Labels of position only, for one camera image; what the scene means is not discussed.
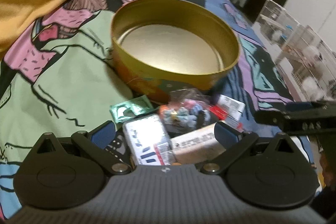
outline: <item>green fabric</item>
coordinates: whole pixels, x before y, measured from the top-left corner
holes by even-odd
[[[24,147],[33,146],[44,132],[61,137],[90,131],[112,119],[110,105],[132,98],[131,90],[107,65],[113,15],[100,11],[74,37],[47,43],[43,50],[63,55],[33,85],[15,75],[0,102],[0,143],[8,143],[5,155],[10,161],[23,161],[29,152]]]

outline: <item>bed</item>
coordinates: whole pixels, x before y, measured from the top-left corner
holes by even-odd
[[[0,63],[0,217],[20,207],[13,176],[44,132],[58,137],[90,131],[110,120],[109,106],[132,98],[113,70],[110,23],[132,0],[68,0],[35,20]],[[244,129],[263,137],[277,127],[257,124],[258,109],[282,110],[293,101],[265,47],[229,0],[187,0],[226,21],[241,43],[238,65],[210,93],[244,102]],[[296,144],[313,163],[309,140]]]

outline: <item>round black pad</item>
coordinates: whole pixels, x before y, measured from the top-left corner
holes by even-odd
[[[316,191],[316,174],[291,153],[256,155],[234,163],[226,180],[231,190],[254,206],[287,210],[307,204]]]
[[[20,202],[47,210],[83,204],[95,197],[104,183],[105,176],[98,164],[56,152],[27,159],[14,177]]]

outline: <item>green packet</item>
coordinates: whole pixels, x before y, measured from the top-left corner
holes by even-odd
[[[154,108],[146,95],[110,106],[110,112],[115,123],[131,120],[138,115],[151,112],[152,110]]]

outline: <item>screw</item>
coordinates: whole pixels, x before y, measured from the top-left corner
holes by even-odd
[[[113,164],[112,170],[114,172],[123,173],[128,170],[128,166],[126,164]]]
[[[207,172],[217,172],[219,170],[219,165],[218,164],[204,164],[203,169]]]
[[[162,168],[161,171],[164,172],[164,173],[167,173],[167,172],[170,171],[170,168],[168,168],[168,167],[166,167],[166,168]]]

